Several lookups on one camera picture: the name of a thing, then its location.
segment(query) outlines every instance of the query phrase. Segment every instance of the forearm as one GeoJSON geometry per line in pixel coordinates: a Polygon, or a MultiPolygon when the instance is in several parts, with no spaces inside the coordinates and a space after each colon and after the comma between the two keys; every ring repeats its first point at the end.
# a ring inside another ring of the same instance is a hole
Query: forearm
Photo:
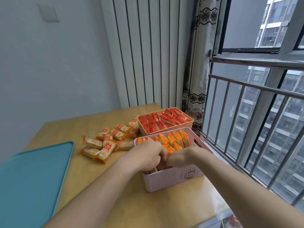
{"type": "Polygon", "coordinates": [[[137,171],[125,157],[118,159],[44,227],[100,227],[122,190],[137,171]]]}
{"type": "Polygon", "coordinates": [[[208,151],[194,149],[189,158],[211,181],[244,228],[304,224],[304,217],[294,207],[208,151]]]}

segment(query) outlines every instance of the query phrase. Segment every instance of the wooden table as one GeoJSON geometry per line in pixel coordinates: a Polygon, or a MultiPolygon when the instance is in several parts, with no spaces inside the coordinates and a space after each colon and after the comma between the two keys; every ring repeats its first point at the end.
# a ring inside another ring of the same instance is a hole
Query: wooden table
{"type": "MultiPolygon", "coordinates": [[[[82,135],[95,137],[105,127],[127,124],[137,115],[160,110],[156,103],[46,122],[24,150],[66,141],[75,143],[57,211],[100,176],[125,152],[112,153],[107,164],[78,152],[82,135]]],[[[198,177],[153,193],[146,191],[141,173],[135,174],[115,203],[103,227],[193,227],[228,208],[205,177],[198,177]]]]}

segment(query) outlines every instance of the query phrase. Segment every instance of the pink plastic basket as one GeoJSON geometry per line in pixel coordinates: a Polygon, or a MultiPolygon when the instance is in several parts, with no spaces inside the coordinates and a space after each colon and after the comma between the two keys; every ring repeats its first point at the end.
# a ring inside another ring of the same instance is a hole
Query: pink plastic basket
{"type": "MultiPolygon", "coordinates": [[[[178,128],[176,130],[170,130],[167,132],[163,132],[161,134],[164,134],[165,136],[169,133],[172,134],[172,131],[179,131],[184,130],[189,135],[189,142],[191,146],[196,146],[194,143],[194,140],[196,140],[201,146],[205,146],[204,142],[188,127],[184,128],[178,128]]],[[[158,134],[145,136],[142,138],[151,137],[154,138],[154,136],[158,136],[158,134]]],[[[153,192],[156,190],[160,190],[199,176],[203,176],[204,174],[201,172],[201,170],[195,166],[185,166],[183,168],[169,168],[162,171],[158,171],[152,174],[144,174],[143,173],[143,180],[146,185],[146,189],[148,192],[153,192]]]]}

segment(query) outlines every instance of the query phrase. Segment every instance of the floral curtain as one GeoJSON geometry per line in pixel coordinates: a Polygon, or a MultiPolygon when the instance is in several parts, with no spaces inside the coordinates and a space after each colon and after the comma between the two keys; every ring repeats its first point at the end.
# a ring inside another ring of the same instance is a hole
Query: floral curtain
{"type": "Polygon", "coordinates": [[[213,46],[219,5],[220,0],[195,0],[193,8],[182,110],[194,119],[192,130],[198,135],[202,129],[209,74],[209,51],[213,46]]]}

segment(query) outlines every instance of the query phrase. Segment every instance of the teal tray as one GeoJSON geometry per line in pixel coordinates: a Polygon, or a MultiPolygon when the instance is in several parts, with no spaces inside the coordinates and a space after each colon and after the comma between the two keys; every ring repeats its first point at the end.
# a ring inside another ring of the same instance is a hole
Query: teal tray
{"type": "Polygon", "coordinates": [[[33,149],[0,166],[0,227],[38,228],[55,214],[73,148],[33,149]]]}

